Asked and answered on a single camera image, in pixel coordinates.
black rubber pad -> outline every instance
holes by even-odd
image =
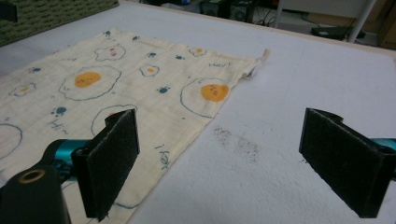
[[[376,144],[342,120],[307,108],[300,152],[359,217],[376,217],[396,166],[396,151]]]
[[[107,118],[106,127],[86,148],[73,153],[87,217],[105,218],[138,154],[134,110]]]

stain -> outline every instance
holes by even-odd
[[[262,147],[249,141],[245,136],[232,134],[220,126],[213,130],[213,134],[221,147],[232,149],[233,153],[250,163],[259,161]]]
[[[257,162],[260,157],[260,147],[245,137],[239,137],[235,152],[250,162]]]
[[[230,144],[231,133],[222,129],[220,126],[213,130],[214,135],[218,138],[222,147],[227,147]]]

orange circle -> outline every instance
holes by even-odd
[[[228,95],[230,88],[228,86],[222,86],[217,84],[206,85],[201,88],[202,96],[213,102],[219,102],[225,99]]]
[[[26,92],[29,88],[27,86],[24,86],[20,89],[20,92]]]
[[[76,76],[75,78],[75,85],[79,88],[86,88],[91,86],[96,81],[99,81],[101,76],[99,73],[96,72],[86,72]]]

white surface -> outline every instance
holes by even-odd
[[[0,75],[113,26],[237,56],[272,51],[253,79],[233,89],[130,223],[395,223],[395,182],[378,218],[360,219],[298,152],[306,107],[336,113],[368,137],[394,137],[396,73],[390,57],[121,2],[0,48]]]

egg yolk print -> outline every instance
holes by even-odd
[[[75,101],[100,97],[113,89],[121,71],[111,66],[85,67],[64,79],[59,92]]]
[[[160,68],[154,65],[145,65],[139,68],[143,77],[155,77],[160,72]]]
[[[218,78],[196,78],[183,88],[181,104],[193,114],[212,119],[230,93],[228,82]]]
[[[75,85],[79,88],[86,88],[91,86],[91,84],[99,81],[101,78],[99,73],[95,72],[86,72],[76,76]]]
[[[10,92],[9,95],[14,96],[23,96],[29,91],[35,90],[35,83],[29,83],[28,85],[22,85],[14,89],[14,91]]]
[[[201,88],[202,96],[213,102],[223,101],[228,95],[230,88],[228,86],[222,86],[217,84],[206,85]]]
[[[199,56],[202,56],[202,55],[206,54],[206,50],[205,49],[201,49],[201,48],[189,49],[189,52],[195,57],[199,57]]]

